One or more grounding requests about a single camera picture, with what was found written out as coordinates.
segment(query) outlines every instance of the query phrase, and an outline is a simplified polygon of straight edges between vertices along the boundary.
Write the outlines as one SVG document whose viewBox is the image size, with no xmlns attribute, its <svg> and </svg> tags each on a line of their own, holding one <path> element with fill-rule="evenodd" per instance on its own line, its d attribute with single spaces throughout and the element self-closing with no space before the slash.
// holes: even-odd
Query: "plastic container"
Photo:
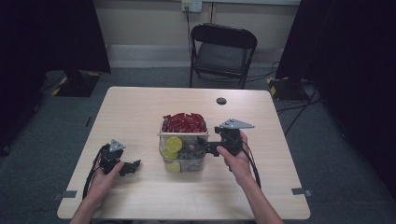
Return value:
<svg viewBox="0 0 396 224">
<path fill-rule="evenodd" d="M 164 133 L 161 132 L 160 128 L 158 135 L 160 136 L 159 151 L 163 157 L 165 170 L 172 173 L 185 173 L 198 172 L 204 169 L 205 150 L 198 146 L 197 138 L 200 137 L 207 141 L 209 136 L 207 131 L 205 133 Z M 181 148 L 177 152 L 174 148 L 172 150 L 167 148 L 166 143 L 171 138 L 181 140 Z"/>
</svg>

